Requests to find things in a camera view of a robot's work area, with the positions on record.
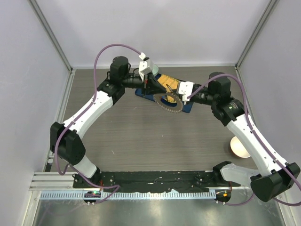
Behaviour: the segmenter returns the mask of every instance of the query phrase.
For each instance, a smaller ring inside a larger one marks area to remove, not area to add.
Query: white wall
[[[69,62],[92,67],[112,43],[157,64],[235,64],[269,0],[38,0]],[[101,57],[138,58],[116,48]]]
[[[14,226],[45,162],[68,73],[27,1],[1,1],[0,21],[0,221]]]
[[[301,1],[279,1],[242,64],[255,121],[288,162],[301,167]],[[290,202],[301,200],[294,186]],[[301,225],[300,207],[292,207]]]

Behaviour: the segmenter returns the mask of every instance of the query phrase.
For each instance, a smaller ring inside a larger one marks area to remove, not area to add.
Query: metal frame
[[[244,82],[243,78],[241,77],[240,69],[237,68],[237,67],[235,67],[235,71],[236,71],[236,75],[237,75],[238,80],[240,80],[240,82],[243,84],[243,86],[246,87],[246,86],[245,86],[245,82]],[[250,101],[249,101],[249,98],[248,98],[247,91],[246,91],[246,100],[247,100],[247,105],[248,105],[248,108],[249,108],[249,114],[250,114],[250,116],[252,117],[253,121],[255,121],[255,120],[254,120],[253,113],[252,113],[252,109],[251,109],[251,106],[250,106]]]
[[[57,41],[53,31],[51,30],[42,10],[40,9],[38,3],[36,0],[28,0],[30,3],[33,11],[35,12],[36,16],[38,17],[39,21],[41,22],[45,32],[47,33],[49,39],[51,40],[52,44],[54,45],[55,49],[57,50],[57,53],[59,54],[60,58],[62,59],[63,63],[65,64],[67,70],[71,73],[72,67],[64,54],[59,42]]]
[[[265,25],[266,21],[268,20],[268,17],[270,16],[270,14],[272,13],[272,11],[274,10],[275,6],[277,5],[277,3],[279,2],[279,0],[270,0],[267,7],[265,8],[258,24],[256,25],[255,30],[253,31],[249,41],[246,44],[245,49],[243,50],[242,54],[240,55],[238,62],[236,64],[236,68],[239,68],[241,66],[241,64],[243,63],[246,55],[248,54],[248,52],[250,51],[252,45],[254,44],[254,42],[256,41],[260,31],[262,30],[263,26]]]
[[[235,67],[235,63],[229,63],[229,64],[179,64],[179,65],[157,65],[159,68],[160,67],[225,67],[225,66],[233,66]],[[132,68],[139,67],[139,65],[131,65]],[[110,66],[97,66],[97,69],[109,69]],[[76,70],[86,70],[86,69],[93,69],[93,67],[89,66],[83,66],[83,67],[74,67],[73,69]]]
[[[66,84],[65,93],[61,102],[60,110],[57,114],[56,120],[62,122],[63,116],[65,113],[65,109],[67,106],[71,85],[73,82],[75,71],[71,67],[66,55],[64,54],[59,42],[57,41],[54,33],[52,32],[45,16],[43,15],[38,3],[36,0],[28,0],[30,5],[32,6],[33,11],[37,15],[38,19],[40,20],[45,32],[47,33],[48,37],[50,38],[51,42],[53,43],[55,49],[57,50],[60,58],[62,59],[63,63],[65,64],[67,70],[69,71],[70,75]],[[235,66],[236,72],[238,78],[241,80],[241,82],[244,85],[244,81],[241,77],[240,69],[239,67],[242,65],[246,55],[248,54],[250,48],[254,44],[255,40],[257,39],[260,31],[262,30],[265,22],[267,21],[268,17],[270,16],[271,12],[275,8],[276,4],[278,3],[278,0],[270,0],[268,3],[263,15],[261,16],[253,34],[251,35],[248,43],[246,44],[245,49],[243,50],[238,62],[234,64],[209,64],[209,65],[160,65],[160,67],[175,67],[175,66],[181,66],[181,67],[190,67],[190,66]],[[53,161],[53,154],[49,151],[47,162],[46,163],[52,163]],[[74,191],[74,190],[83,190],[83,189],[74,189],[72,187],[73,185],[73,177],[72,174],[74,172],[67,172],[65,176],[60,176],[58,173],[54,172],[37,172],[34,174],[32,183],[30,185],[29,189],[29,202],[28,202],[28,208],[24,216],[23,226],[32,226],[36,211],[38,208],[38,203],[42,194],[42,191],[49,191],[49,190],[56,190],[56,191]],[[227,187],[217,187],[217,188],[211,188],[211,189],[227,189]],[[244,187],[234,187],[233,189],[245,189]],[[279,199],[283,201],[287,201],[286,193],[281,194],[278,196]],[[294,221],[292,212],[290,207],[279,205],[281,212],[283,214],[283,218],[285,219],[285,223],[287,225],[296,225],[296,222]]]
[[[76,70],[72,70],[69,74],[69,77],[68,77],[68,80],[67,80],[67,83],[66,83],[66,86],[65,86],[65,92],[63,94],[63,98],[62,98],[62,101],[61,101],[61,105],[60,105],[59,111],[58,111],[58,113],[55,117],[55,120],[57,122],[63,122],[63,118],[64,118],[64,115],[65,115],[65,112],[66,112],[68,99],[69,99],[69,95],[70,95],[70,92],[71,92],[71,87],[72,87],[72,83],[73,83],[73,80],[74,80],[75,72],[76,72]],[[47,164],[52,164],[53,163],[53,158],[54,158],[54,153],[52,153],[51,150],[49,149],[48,153],[46,155],[46,162],[43,166],[43,172],[45,172]]]

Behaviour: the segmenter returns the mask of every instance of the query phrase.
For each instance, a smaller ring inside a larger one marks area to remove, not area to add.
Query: wooden tabletop
[[[97,71],[98,83],[107,71]],[[159,72],[198,84],[212,72],[236,74],[234,67],[169,67]],[[233,97],[242,100],[234,81],[231,90]],[[77,70],[65,119],[92,95],[93,70]],[[230,151],[233,137],[209,106],[194,104],[190,113],[169,113],[155,102],[137,97],[135,90],[126,89],[125,95],[90,127],[83,143],[88,158],[104,171],[211,170],[222,161],[255,169],[251,158],[240,159]]]

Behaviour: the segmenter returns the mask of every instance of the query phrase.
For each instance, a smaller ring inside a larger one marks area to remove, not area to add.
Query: yellow object
[[[161,77],[158,79],[158,82],[164,86],[164,88],[166,88],[167,92],[171,92],[170,88],[171,89],[177,89],[178,88],[178,84],[179,84],[179,80],[175,79],[175,78],[172,78],[168,75],[161,75]],[[168,99],[166,99],[166,97],[164,98],[165,100],[167,100],[168,102],[170,103],[176,103],[176,101],[172,98],[172,97],[169,97]]]

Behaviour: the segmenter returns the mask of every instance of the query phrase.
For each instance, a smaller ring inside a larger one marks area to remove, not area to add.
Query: cable connector
[[[154,64],[151,60],[145,60],[140,61],[139,63],[139,75],[141,77],[141,80],[144,81],[144,76],[148,73],[152,73],[152,70],[154,69]]]
[[[144,59],[146,58],[146,55],[145,55],[144,53],[141,53],[141,54],[139,55],[139,58],[142,59],[142,60],[144,60]]]
[[[184,105],[190,100],[188,96],[192,93],[193,85],[194,83],[191,81],[181,81],[178,85],[177,93],[183,95],[182,101],[184,102]]]

